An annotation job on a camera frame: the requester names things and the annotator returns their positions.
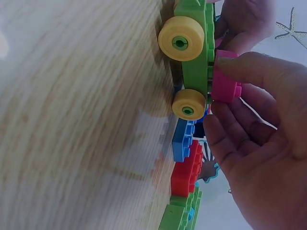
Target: hand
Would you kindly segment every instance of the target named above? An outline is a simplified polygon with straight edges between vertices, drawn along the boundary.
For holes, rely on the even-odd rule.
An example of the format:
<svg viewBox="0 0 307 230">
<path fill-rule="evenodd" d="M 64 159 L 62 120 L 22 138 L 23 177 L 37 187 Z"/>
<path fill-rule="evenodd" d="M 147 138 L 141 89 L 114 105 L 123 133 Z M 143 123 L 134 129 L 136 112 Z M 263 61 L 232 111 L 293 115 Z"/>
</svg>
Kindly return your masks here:
<svg viewBox="0 0 307 230">
<path fill-rule="evenodd" d="M 225 0 L 215 39 L 228 32 L 218 48 L 241 55 L 271 36 L 274 26 L 275 0 Z"/>
<path fill-rule="evenodd" d="M 307 68 L 258 53 L 219 67 L 244 83 L 244 101 L 213 102 L 204 119 L 235 202 L 254 229 L 307 229 Z"/>
</svg>

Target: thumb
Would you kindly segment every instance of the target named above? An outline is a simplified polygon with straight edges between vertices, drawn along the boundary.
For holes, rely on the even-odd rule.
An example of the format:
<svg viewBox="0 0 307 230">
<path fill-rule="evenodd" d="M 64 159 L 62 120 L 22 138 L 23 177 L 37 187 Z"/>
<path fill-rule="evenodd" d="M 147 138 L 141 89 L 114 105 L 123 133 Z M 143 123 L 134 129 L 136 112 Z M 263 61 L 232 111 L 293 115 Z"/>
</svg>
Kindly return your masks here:
<svg viewBox="0 0 307 230">
<path fill-rule="evenodd" d="M 235 59 L 219 59 L 220 70 L 240 83 L 251 83 L 269 92 L 297 158 L 307 157 L 307 68 L 255 52 Z"/>
</svg>

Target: finger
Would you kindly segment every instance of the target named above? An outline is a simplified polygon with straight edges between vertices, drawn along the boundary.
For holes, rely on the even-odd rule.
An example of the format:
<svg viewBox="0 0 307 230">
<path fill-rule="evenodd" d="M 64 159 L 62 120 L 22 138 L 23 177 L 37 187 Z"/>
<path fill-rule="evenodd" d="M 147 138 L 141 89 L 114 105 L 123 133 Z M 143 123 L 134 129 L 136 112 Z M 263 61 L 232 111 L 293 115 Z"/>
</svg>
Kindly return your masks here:
<svg viewBox="0 0 307 230">
<path fill-rule="evenodd" d="M 306 85 L 307 69 L 303 65 L 256 52 L 235 59 L 220 58 L 218 65 L 228 77 L 265 89 L 276 100 L 284 98 L 285 93 L 292 93 L 290 91 L 298 84 L 303 88 Z"/>
<path fill-rule="evenodd" d="M 267 143 L 276 132 L 275 128 L 265 124 L 241 99 L 235 99 L 228 106 L 247 134 L 259 145 Z"/>
<path fill-rule="evenodd" d="M 265 121 L 275 127 L 279 126 L 276 100 L 268 92 L 251 84 L 243 84 L 241 98 Z"/>
<path fill-rule="evenodd" d="M 224 36 L 227 29 L 228 29 L 227 22 L 225 21 L 225 19 L 223 17 L 220 17 L 215 22 L 215 25 L 214 25 L 214 38 L 218 39 L 218 38 Z"/>
<path fill-rule="evenodd" d="M 257 43 L 258 40 L 254 34 L 243 32 L 237 34 L 233 39 L 231 39 L 231 41 L 225 45 L 224 49 L 241 55 L 250 51 Z"/>
<path fill-rule="evenodd" d="M 294 157 L 306 158 L 307 68 L 254 52 L 235 59 L 220 59 L 219 67 L 230 78 L 263 88 L 276 99 L 285 134 L 294 147 Z"/>
<path fill-rule="evenodd" d="M 236 34 L 232 31 L 228 31 L 228 33 L 226 33 L 226 35 L 224 36 L 224 38 L 221 41 L 221 44 L 219 45 L 218 49 L 222 49 L 225 50 L 225 47 L 227 46 L 227 44 L 234 39 L 234 37 L 236 36 Z"/>
<path fill-rule="evenodd" d="M 210 149 L 227 177 L 242 156 L 237 152 L 221 123 L 214 115 L 206 116 L 203 125 Z"/>
<path fill-rule="evenodd" d="M 259 145 L 250 140 L 249 136 L 237 122 L 227 104 L 213 102 L 212 112 L 219 119 L 223 129 L 232 140 L 234 146 L 243 156 L 248 155 L 259 148 Z"/>
</svg>

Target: fingernail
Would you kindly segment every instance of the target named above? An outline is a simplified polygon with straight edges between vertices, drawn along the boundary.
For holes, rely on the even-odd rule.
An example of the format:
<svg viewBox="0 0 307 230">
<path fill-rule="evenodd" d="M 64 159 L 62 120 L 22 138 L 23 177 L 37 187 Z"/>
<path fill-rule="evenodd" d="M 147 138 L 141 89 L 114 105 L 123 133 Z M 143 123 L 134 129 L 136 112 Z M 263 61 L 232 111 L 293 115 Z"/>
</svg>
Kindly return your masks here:
<svg viewBox="0 0 307 230">
<path fill-rule="evenodd" d="M 217 59 L 219 65 L 220 65 L 220 64 L 229 63 L 229 62 L 232 61 L 232 60 L 233 60 L 233 58 L 229 58 L 229 57 L 219 57 L 219 58 Z"/>
</svg>

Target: green axle hub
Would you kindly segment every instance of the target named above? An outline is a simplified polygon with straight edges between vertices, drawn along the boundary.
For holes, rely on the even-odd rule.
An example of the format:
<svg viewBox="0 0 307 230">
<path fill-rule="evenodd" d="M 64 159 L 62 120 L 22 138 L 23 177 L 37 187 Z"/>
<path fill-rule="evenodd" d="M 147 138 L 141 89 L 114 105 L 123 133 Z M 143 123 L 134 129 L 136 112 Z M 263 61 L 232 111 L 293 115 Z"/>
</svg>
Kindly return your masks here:
<svg viewBox="0 0 307 230">
<path fill-rule="evenodd" d="M 190 116 L 194 113 L 194 110 L 190 107 L 183 107 L 182 108 L 182 112 L 187 115 L 187 116 Z"/>
<path fill-rule="evenodd" d="M 174 37 L 172 44 L 177 50 L 185 50 L 188 48 L 188 41 L 181 36 Z"/>
</svg>

